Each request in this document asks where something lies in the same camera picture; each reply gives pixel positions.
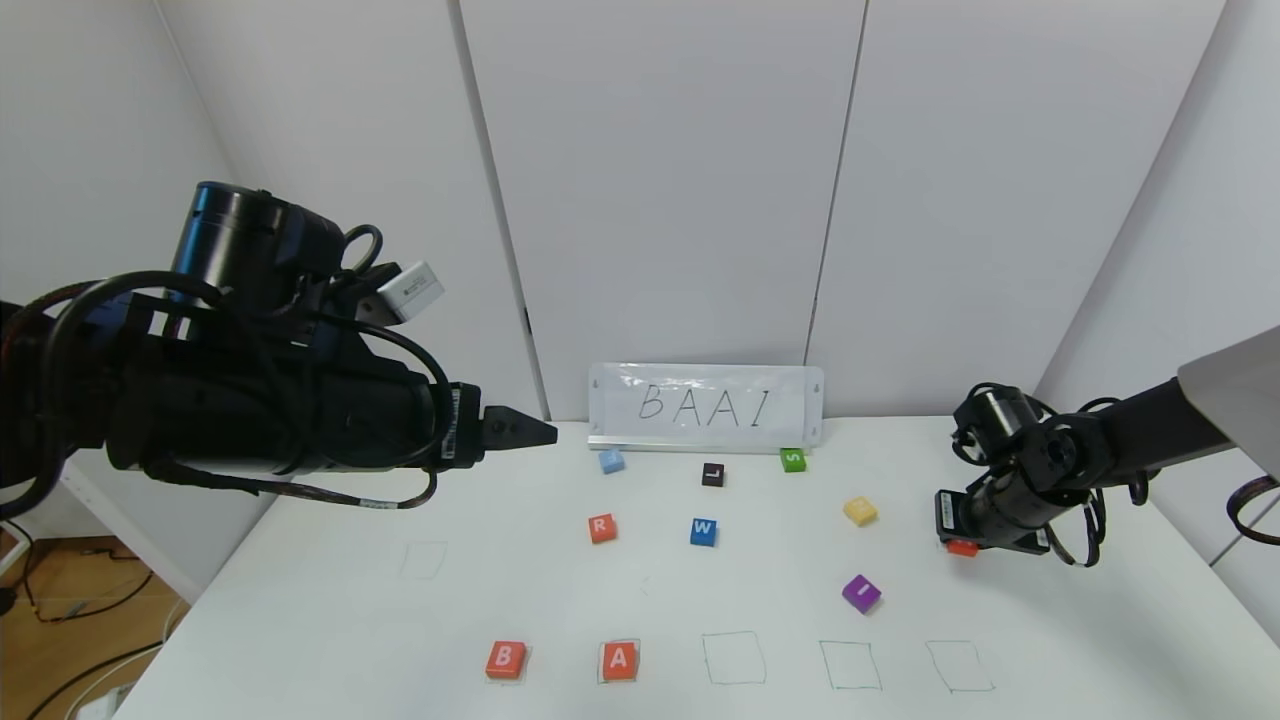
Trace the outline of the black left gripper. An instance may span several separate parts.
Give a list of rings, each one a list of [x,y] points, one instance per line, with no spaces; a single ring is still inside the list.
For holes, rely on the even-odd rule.
[[[365,469],[471,468],[483,451],[556,445],[558,428],[507,406],[485,406],[480,388],[421,373],[348,373],[346,427]],[[477,433],[480,427],[480,450]]]

